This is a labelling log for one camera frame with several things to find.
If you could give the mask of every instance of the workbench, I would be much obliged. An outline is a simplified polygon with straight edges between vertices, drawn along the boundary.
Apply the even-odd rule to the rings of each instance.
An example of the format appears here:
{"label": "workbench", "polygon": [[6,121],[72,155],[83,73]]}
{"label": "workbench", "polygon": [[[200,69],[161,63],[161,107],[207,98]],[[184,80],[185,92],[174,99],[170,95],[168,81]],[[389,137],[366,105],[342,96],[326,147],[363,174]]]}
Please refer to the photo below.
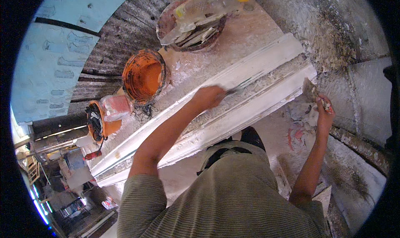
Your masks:
{"label": "workbench", "polygon": [[[196,52],[176,52],[171,49],[167,51],[164,49],[159,50],[159,53],[165,60],[167,68],[171,71],[171,82],[163,89],[161,94],[156,97],[154,107],[157,112],[153,112],[153,117],[157,117],[157,114],[175,104],[187,93],[194,90],[218,72],[283,35],[284,33],[273,19],[261,6],[256,5],[253,11],[245,11],[243,8],[240,8],[238,12],[230,15],[222,34],[213,46]],[[291,63],[297,65],[302,64],[302,62],[303,60],[301,57],[297,57],[291,61]],[[286,65],[281,69],[284,74],[290,67]],[[257,80],[255,83],[247,86],[244,93],[241,95],[233,95],[231,98],[223,100],[221,105],[217,108],[197,117],[183,131],[182,136],[190,131],[198,129],[204,123],[220,115],[222,112],[229,110],[236,105],[238,101],[246,100],[255,95],[265,85],[268,83],[271,84],[274,81],[272,76],[273,75],[269,77],[266,76],[266,78],[263,77]],[[296,94],[292,94],[290,97],[288,95],[286,100],[290,101],[298,94],[299,92],[296,91]],[[132,164],[132,159],[130,158],[134,154],[134,151],[129,155],[126,153],[120,154],[118,149],[115,148],[121,145],[127,145],[128,141],[132,142],[132,139],[130,139],[132,137],[130,136],[146,124],[147,121],[147,119],[139,121],[135,116],[123,120],[121,129],[114,135],[109,136],[108,140],[104,142],[102,148],[103,155],[87,162],[97,181],[104,180],[111,175],[115,177],[116,174],[124,170],[126,173],[127,169]],[[86,146],[83,147],[83,153],[90,153],[96,149],[98,149],[98,147],[95,145]],[[99,173],[100,170],[98,166],[96,166],[99,162],[103,163],[101,173]]]}

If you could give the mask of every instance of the striped green shirt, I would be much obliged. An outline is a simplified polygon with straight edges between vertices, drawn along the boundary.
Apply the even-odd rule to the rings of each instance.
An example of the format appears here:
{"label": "striped green shirt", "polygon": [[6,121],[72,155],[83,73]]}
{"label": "striped green shirt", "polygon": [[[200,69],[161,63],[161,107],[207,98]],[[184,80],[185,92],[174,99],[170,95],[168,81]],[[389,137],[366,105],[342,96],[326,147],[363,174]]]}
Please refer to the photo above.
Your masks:
{"label": "striped green shirt", "polygon": [[213,146],[243,147],[252,154],[226,151],[166,208],[157,176],[129,178],[118,216],[118,238],[133,237],[321,237],[322,204],[295,207],[278,193],[266,153],[233,141]]}

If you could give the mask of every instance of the clear plastic bottle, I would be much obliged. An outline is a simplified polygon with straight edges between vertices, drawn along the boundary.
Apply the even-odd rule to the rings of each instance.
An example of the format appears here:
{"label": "clear plastic bottle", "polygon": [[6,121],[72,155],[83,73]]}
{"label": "clear plastic bottle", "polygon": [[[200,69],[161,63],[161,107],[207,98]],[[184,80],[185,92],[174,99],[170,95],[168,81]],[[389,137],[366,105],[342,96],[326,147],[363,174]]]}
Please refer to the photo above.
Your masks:
{"label": "clear plastic bottle", "polygon": [[189,0],[174,10],[176,23],[190,24],[205,19],[206,14],[229,13],[249,0]]}

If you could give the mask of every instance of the orange bucket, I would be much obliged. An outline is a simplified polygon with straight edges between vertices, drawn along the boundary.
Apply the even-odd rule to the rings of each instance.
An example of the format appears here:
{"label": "orange bucket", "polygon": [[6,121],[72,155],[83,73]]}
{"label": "orange bucket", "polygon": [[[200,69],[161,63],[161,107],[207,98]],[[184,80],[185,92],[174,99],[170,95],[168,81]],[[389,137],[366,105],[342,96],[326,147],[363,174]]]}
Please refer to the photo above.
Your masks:
{"label": "orange bucket", "polygon": [[[103,124],[103,132],[102,132],[103,136],[100,139],[100,141],[97,141],[97,143],[101,143],[103,141],[103,138],[108,137],[109,135],[111,135],[112,133],[117,132],[121,128],[122,120],[113,121],[113,122],[105,122],[104,121],[104,112],[103,112],[103,109],[100,107],[99,102],[90,101],[89,105],[92,105],[92,104],[95,104],[99,108],[99,111],[100,111],[101,121],[102,121],[102,124]],[[93,136],[93,133],[94,133],[93,126],[92,125],[88,125],[88,128],[89,128],[90,134]]]}
{"label": "orange bucket", "polygon": [[170,82],[163,57],[151,49],[140,50],[126,62],[123,90],[136,105],[148,105]]}

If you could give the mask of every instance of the person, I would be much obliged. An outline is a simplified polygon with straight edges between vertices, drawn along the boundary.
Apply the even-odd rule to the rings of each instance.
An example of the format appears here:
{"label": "person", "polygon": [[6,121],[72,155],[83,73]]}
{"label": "person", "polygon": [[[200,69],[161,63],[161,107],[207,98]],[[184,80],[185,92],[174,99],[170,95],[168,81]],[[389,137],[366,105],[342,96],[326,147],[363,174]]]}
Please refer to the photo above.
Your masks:
{"label": "person", "polygon": [[218,86],[199,89],[137,149],[121,200],[118,238],[324,235],[322,204],[311,198],[335,114],[323,109],[320,98],[316,141],[289,201],[279,195],[264,145],[248,127],[241,141],[227,139],[208,148],[197,179],[166,208],[157,163],[186,126],[204,110],[216,107],[225,93]]}

